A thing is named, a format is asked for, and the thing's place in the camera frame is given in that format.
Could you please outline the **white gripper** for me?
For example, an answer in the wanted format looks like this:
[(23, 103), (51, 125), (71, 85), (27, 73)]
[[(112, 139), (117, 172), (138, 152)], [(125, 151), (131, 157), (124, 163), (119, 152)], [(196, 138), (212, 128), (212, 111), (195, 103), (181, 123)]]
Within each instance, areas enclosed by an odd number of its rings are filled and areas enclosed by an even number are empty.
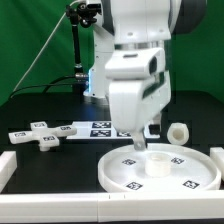
[[(117, 131), (132, 133), (134, 148), (147, 148), (144, 126), (168, 104), (171, 98), (169, 72), (165, 70), (163, 48), (115, 50), (105, 65), (110, 80), (108, 97), (112, 124)], [(159, 135), (160, 124), (149, 126)]]

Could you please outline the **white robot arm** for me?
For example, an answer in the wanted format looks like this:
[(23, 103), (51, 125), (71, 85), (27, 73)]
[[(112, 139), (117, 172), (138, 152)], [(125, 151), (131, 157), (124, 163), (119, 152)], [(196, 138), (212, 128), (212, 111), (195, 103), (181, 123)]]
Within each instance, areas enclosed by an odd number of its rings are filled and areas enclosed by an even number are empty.
[(108, 104), (112, 124), (144, 150), (145, 125), (159, 118), (171, 98), (165, 42), (191, 32), (207, 0), (86, 0), (96, 12), (94, 64), (84, 97)]

